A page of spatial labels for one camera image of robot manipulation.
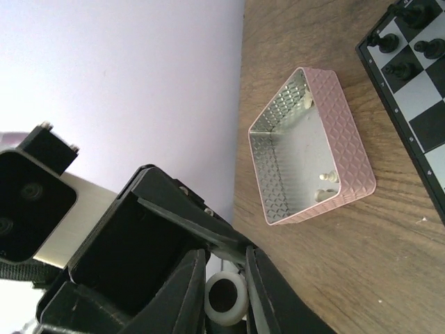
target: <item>chess piece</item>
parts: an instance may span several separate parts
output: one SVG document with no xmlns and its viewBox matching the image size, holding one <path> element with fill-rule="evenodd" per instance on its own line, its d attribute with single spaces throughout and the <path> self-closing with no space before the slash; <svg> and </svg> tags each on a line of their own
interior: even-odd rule
<svg viewBox="0 0 445 334">
<path fill-rule="evenodd" d="M 431 42 L 420 40 L 414 44 L 414 50 L 422 52 L 427 59 L 438 59 L 445 54 L 445 40 L 441 38 L 436 38 Z"/>
<path fill-rule="evenodd" d="M 309 90 L 305 89 L 305 96 L 303 96 L 303 104 L 305 106 L 305 109 L 309 109 L 312 106 L 312 102 L 314 101 L 314 98 L 312 97 L 312 93 L 309 92 Z"/>
<path fill-rule="evenodd" d="M 383 54 L 389 54 L 396 51 L 398 47 L 398 37 L 393 33 L 388 33 L 381 38 L 377 33 L 373 33 L 372 35 L 368 36 L 367 45 L 369 47 L 378 46 L 380 52 Z"/>
<path fill-rule="evenodd" d="M 411 63 L 399 63 L 397 65 L 386 65 L 383 72 L 388 75 L 394 75 L 400 80 L 410 80 L 413 78 L 414 65 Z"/>
<path fill-rule="evenodd" d="M 323 202 L 324 200 L 327 200 L 331 198 L 332 196 L 335 196 L 337 192 L 334 189 L 318 189 L 314 194 L 314 199 L 316 202 Z"/>
<path fill-rule="evenodd" d="M 339 175 L 335 170 L 331 170 L 328 174 L 320 174 L 320 180 L 329 181 L 332 183 L 339 183 Z"/>
<path fill-rule="evenodd" d="M 425 28 L 430 19 L 430 9 L 422 5 L 406 8 L 403 5 L 390 5 L 388 11 L 395 17 L 401 18 L 410 28 Z"/>
</svg>

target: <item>white chess piece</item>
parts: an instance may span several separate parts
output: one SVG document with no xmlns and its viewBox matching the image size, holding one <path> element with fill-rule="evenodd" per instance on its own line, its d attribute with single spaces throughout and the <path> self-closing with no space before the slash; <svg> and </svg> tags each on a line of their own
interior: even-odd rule
<svg viewBox="0 0 445 334">
<path fill-rule="evenodd" d="M 329 181 L 332 183 L 339 183 L 339 175 L 335 170 L 331 170 L 328 174 L 320 174 L 320 180 Z"/>
<path fill-rule="evenodd" d="M 303 96 L 303 104 L 305 106 L 305 109 L 309 109 L 312 106 L 312 102 L 314 101 L 314 98 L 312 97 L 312 93 L 309 92 L 309 90 L 305 89 L 305 96 Z"/>
<path fill-rule="evenodd" d="M 204 311 L 211 321 L 228 327 L 239 323 L 249 308 L 245 278 L 230 271 L 219 271 L 207 281 Z"/>
<path fill-rule="evenodd" d="M 318 189 L 315 192 L 314 198 L 315 201 L 319 203 L 323 202 L 324 200 L 327 200 L 328 198 L 331 198 L 335 194 L 337 194 L 337 192 L 334 189 L 328 189 L 328 190 Z"/>
</svg>

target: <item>black strap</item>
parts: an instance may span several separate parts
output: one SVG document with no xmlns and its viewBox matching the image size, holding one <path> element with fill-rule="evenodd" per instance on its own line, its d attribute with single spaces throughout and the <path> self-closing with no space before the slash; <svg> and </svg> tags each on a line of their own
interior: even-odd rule
<svg viewBox="0 0 445 334">
<path fill-rule="evenodd" d="M 21 264 L 0 262 L 0 279 L 34 283 L 35 288 L 46 288 L 53 283 L 61 269 L 34 259 Z"/>
</svg>

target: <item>camera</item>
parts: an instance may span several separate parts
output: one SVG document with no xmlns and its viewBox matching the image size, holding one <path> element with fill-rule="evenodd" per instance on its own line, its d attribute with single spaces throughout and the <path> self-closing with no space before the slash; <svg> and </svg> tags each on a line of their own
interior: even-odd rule
<svg viewBox="0 0 445 334">
<path fill-rule="evenodd" d="M 0 258 L 33 257 L 77 199 L 76 191 L 32 156 L 0 152 Z"/>
</svg>

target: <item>open tin box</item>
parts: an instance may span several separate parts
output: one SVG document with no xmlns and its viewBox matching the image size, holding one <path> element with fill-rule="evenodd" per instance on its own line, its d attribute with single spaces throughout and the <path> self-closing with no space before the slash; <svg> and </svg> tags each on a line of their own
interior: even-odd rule
<svg viewBox="0 0 445 334">
<path fill-rule="evenodd" d="M 269 225 L 299 223 L 375 191 L 333 71 L 297 68 L 249 128 L 249 142 Z M 321 180 L 328 173 L 336 182 Z M 316 199 L 320 191 L 331 197 Z"/>
</svg>

